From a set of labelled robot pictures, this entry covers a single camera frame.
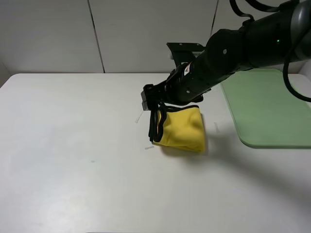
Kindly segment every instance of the white wall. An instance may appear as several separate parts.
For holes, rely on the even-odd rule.
[[[167,42],[205,46],[217,0],[90,0],[105,71],[171,72]]]
[[[1,0],[0,22],[12,74],[103,72],[87,0]]]

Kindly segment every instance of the white table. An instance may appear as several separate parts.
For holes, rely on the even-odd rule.
[[[165,78],[11,77],[0,89],[0,232],[310,232],[311,150],[242,144],[219,86],[199,104],[205,155],[145,150],[140,92]]]

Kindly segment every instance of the green cutting mat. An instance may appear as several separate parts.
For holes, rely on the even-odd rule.
[[[311,108],[274,69],[237,72],[222,82],[240,140],[251,147],[311,147]]]

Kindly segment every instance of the black cable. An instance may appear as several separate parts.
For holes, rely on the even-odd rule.
[[[256,10],[263,11],[263,12],[278,12],[280,11],[279,7],[273,7],[268,6],[265,4],[262,4],[256,0],[245,0],[248,4],[250,4],[252,7],[254,7]]]
[[[296,47],[298,46],[298,44],[301,42],[301,40],[305,37],[305,35],[311,30],[311,24],[309,25],[309,27],[307,27],[299,36],[298,38],[294,41],[293,45],[291,46],[290,50],[288,51],[288,53],[285,56],[285,60],[284,60],[284,66],[283,66],[283,79],[284,79],[284,83],[286,88],[289,90],[290,93],[292,93],[295,97],[297,97],[300,100],[306,101],[306,102],[311,102],[311,98],[310,97],[306,97],[301,95],[300,93],[296,92],[291,83],[290,80],[288,78],[288,66],[289,63],[291,61],[291,56],[294,52],[294,50],[296,49]]]
[[[254,17],[253,17],[252,15],[250,15],[250,14],[245,14],[245,13],[243,13],[243,12],[239,9],[237,3],[235,2],[236,0],[229,0],[229,1],[230,1],[231,8],[232,8],[232,10],[234,11],[234,13],[235,13],[236,15],[238,15],[238,16],[240,16],[240,17],[249,17],[249,18],[251,19],[251,21],[255,21],[255,20],[254,20]]]

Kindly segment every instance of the yellow fabric bag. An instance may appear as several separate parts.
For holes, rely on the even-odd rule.
[[[199,107],[161,105],[159,111],[151,112],[149,137],[160,145],[204,152],[205,130]]]

